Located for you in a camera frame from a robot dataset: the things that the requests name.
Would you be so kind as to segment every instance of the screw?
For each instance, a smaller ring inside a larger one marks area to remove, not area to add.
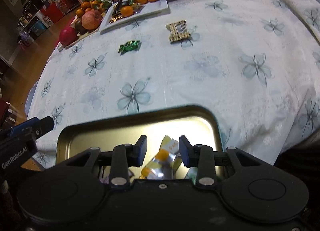
[[[116,177],[111,180],[111,183],[115,186],[122,186],[127,183],[127,180],[125,178]]]
[[[204,177],[199,180],[199,183],[203,186],[210,186],[214,184],[213,178]]]
[[[160,185],[159,185],[159,188],[160,188],[160,189],[165,189],[165,188],[167,188],[167,187],[168,187],[168,186],[167,186],[166,184],[160,184]]]

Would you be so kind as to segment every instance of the white tray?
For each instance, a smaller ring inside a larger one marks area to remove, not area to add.
[[[119,24],[127,23],[128,21],[131,21],[131,20],[136,20],[143,16],[160,13],[161,11],[166,10],[167,8],[168,8],[167,0],[159,0],[153,3],[147,3],[144,5],[140,13],[131,15],[127,18],[120,19],[114,23],[109,23],[112,18],[112,13],[114,11],[114,5],[113,5],[109,8],[106,16],[103,18],[103,21],[100,24],[99,32],[103,32],[106,29],[117,26]]]

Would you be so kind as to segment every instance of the pomegranate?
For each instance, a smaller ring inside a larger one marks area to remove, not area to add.
[[[77,39],[78,32],[71,27],[64,28],[59,35],[59,41],[62,45],[68,46]]]
[[[100,26],[102,17],[99,11],[91,10],[81,17],[82,26],[87,30],[95,30]]]

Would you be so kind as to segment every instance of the green wrapper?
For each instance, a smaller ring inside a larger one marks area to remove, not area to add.
[[[124,45],[120,45],[118,53],[121,52],[121,54],[126,53],[127,51],[130,50],[137,50],[139,47],[140,41],[139,40],[130,40]]]

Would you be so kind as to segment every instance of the white floral tablecloth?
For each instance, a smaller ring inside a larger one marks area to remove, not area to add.
[[[35,158],[53,166],[71,124],[198,104],[215,114],[224,146],[274,163],[320,124],[320,47],[308,30],[319,32],[319,4],[295,1],[299,18],[286,0],[176,0],[170,14],[54,50],[28,117],[50,115],[55,127]],[[170,44],[166,24],[183,19],[191,37]],[[120,55],[129,40],[140,49]]]

